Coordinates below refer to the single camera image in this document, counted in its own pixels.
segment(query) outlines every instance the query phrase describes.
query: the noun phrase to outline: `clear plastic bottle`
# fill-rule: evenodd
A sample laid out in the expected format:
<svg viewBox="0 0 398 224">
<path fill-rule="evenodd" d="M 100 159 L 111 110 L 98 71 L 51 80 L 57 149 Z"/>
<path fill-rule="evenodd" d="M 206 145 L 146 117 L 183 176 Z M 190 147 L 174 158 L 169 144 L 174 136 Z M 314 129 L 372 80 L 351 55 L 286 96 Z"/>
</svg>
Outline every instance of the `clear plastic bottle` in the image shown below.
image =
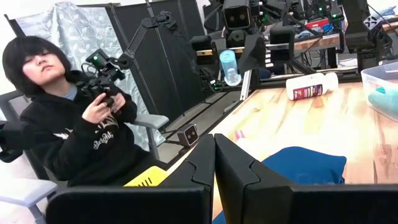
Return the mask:
<svg viewBox="0 0 398 224">
<path fill-rule="evenodd" d="M 320 96 L 327 91 L 337 89 L 338 78 L 334 72 L 327 73 L 326 75 L 315 73 L 286 80 L 286 92 L 290 100 Z"/>
<path fill-rule="evenodd" d="M 235 52 L 233 50 L 224 50 L 220 54 L 221 66 L 224 70 L 224 81 L 229 86 L 237 86 L 242 81 L 242 76 L 238 74 Z"/>
</svg>

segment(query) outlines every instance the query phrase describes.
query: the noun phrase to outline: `clear plastic bin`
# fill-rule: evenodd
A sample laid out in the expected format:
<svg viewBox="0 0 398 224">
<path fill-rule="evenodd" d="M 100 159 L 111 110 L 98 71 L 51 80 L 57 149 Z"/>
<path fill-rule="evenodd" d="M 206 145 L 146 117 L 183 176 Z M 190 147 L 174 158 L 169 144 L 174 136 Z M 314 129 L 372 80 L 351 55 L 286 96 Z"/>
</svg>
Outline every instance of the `clear plastic bin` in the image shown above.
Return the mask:
<svg viewBox="0 0 398 224">
<path fill-rule="evenodd" d="M 398 62 L 365 69 L 361 75 L 368 105 L 398 121 Z"/>
</svg>

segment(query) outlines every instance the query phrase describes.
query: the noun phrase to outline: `hoodie sleeve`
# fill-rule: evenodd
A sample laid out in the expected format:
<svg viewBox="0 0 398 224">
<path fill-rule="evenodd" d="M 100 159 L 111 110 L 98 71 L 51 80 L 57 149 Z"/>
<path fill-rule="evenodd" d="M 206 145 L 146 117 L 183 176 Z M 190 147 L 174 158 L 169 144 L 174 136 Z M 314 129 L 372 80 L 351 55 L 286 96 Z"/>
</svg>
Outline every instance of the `hoodie sleeve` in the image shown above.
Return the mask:
<svg viewBox="0 0 398 224">
<path fill-rule="evenodd" d="M 56 136 L 29 118 L 21 116 L 21 120 L 29 122 L 34 130 L 35 143 L 31 150 L 40 163 L 51 170 L 58 180 L 74 178 L 93 150 L 97 125 L 81 118 L 68 137 L 63 139 L 62 134 Z"/>
<path fill-rule="evenodd" d="M 114 91 L 116 93 L 121 93 L 126 100 L 126 104 L 121 108 L 121 114 L 115 116 L 118 121 L 125 122 L 125 123 L 133 123 L 137 118 L 137 105 L 131 99 L 131 96 L 125 93 L 116 85 L 113 85 Z"/>
</svg>

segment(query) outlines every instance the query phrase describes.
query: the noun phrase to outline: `hand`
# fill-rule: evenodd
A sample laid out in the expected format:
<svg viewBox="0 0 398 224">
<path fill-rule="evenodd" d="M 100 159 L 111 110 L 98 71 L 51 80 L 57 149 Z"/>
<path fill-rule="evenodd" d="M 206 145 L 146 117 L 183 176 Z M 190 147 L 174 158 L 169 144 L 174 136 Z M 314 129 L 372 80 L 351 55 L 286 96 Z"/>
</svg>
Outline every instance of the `hand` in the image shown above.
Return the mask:
<svg viewBox="0 0 398 224">
<path fill-rule="evenodd" d="M 101 103 L 105 96 L 105 93 L 97 96 L 97 98 L 88 105 L 81 117 L 90 123 L 98 124 L 111 115 L 111 108 L 107 107 L 106 103 Z"/>
<path fill-rule="evenodd" d="M 114 103 L 112 105 L 111 111 L 116 113 L 126 104 L 126 99 L 121 93 L 118 93 L 116 96 L 112 96 Z"/>
</svg>

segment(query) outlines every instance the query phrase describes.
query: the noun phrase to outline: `gray curtain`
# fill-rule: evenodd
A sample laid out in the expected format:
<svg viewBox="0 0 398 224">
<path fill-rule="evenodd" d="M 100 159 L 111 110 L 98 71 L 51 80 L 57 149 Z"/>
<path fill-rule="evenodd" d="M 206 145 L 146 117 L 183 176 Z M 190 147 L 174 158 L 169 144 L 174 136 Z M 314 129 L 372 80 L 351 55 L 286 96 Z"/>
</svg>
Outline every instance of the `gray curtain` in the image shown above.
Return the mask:
<svg viewBox="0 0 398 224">
<path fill-rule="evenodd" d="M 118 57 L 123 52 L 108 14 L 102 7 L 78 7 L 71 2 L 61 2 L 47 12 L 16 21 L 25 35 L 36 35 L 59 46 L 75 70 L 81 70 L 81 64 L 98 48 L 111 57 Z M 125 74 L 126 79 L 116 82 L 116 85 L 132 96 L 138 113 L 148 114 L 131 72 L 125 71 Z M 148 151 L 145 128 L 130 124 L 129 127 L 134 132 L 136 144 Z M 158 145 L 165 141 L 158 130 L 154 133 Z"/>
</svg>

